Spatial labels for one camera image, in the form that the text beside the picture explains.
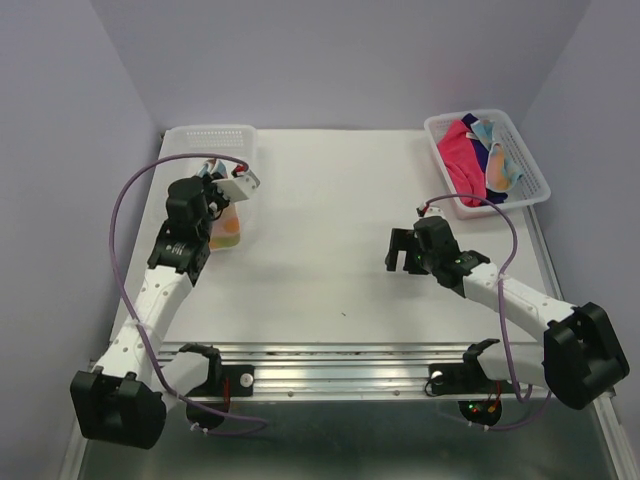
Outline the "blue orange dotted towel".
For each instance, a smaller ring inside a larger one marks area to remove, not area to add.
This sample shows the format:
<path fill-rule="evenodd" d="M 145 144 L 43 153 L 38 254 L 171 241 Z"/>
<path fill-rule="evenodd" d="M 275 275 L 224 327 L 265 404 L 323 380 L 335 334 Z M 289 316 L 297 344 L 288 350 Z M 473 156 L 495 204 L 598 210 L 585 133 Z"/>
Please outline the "blue orange dotted towel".
<path fill-rule="evenodd" d="M 494 123 L 476 117 L 469 119 L 468 139 L 472 142 L 476 159 L 484 174 L 485 186 L 496 193 L 507 193 L 515 188 L 523 171 L 496 139 Z"/>

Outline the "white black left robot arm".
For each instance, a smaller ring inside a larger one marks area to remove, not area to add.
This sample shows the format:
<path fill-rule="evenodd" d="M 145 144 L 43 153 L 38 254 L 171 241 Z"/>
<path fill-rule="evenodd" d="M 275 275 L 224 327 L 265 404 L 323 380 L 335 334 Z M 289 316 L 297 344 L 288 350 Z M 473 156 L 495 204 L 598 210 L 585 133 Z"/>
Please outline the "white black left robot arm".
<path fill-rule="evenodd" d="M 115 340 L 70 393 L 84 438 L 149 449 L 160 438 L 177 389 L 157 354 L 209 256 L 214 188 L 198 176 L 168 188 L 167 218 L 156 237 L 136 300 Z"/>

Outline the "orange polka dot towel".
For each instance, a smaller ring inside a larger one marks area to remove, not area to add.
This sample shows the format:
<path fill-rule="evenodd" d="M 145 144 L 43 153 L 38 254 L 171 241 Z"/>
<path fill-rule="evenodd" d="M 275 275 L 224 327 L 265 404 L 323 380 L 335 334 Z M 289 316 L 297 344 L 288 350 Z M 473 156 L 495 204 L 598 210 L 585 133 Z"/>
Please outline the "orange polka dot towel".
<path fill-rule="evenodd" d="M 237 165 L 229 173 L 222 159 L 209 158 L 203 164 L 198 176 L 214 181 L 227 177 L 236 177 L 241 172 L 245 172 L 245 168 L 242 165 Z M 239 244 L 241 226 L 236 204 L 230 203 L 223 197 L 223 208 L 216 214 L 209 237 L 209 248 L 212 251 L 233 248 Z"/>

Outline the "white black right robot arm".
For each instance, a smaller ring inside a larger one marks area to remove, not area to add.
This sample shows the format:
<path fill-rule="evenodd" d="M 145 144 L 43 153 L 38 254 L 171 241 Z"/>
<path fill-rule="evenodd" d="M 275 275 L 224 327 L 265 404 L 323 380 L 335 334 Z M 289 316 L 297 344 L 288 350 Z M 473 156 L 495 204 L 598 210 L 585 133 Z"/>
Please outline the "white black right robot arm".
<path fill-rule="evenodd" d="M 513 279 L 485 255 L 460 249 L 447 220 L 429 212 L 412 228 L 394 228 L 385 267 L 430 275 L 458 296 L 487 307 L 503 324 L 526 332 L 532 343 L 503 339 L 472 344 L 454 364 L 429 369 L 431 395 L 484 393 L 494 383 L 517 379 L 550 391 L 581 410 L 630 373 L 628 360 L 606 311 L 588 302 L 575 306 Z"/>

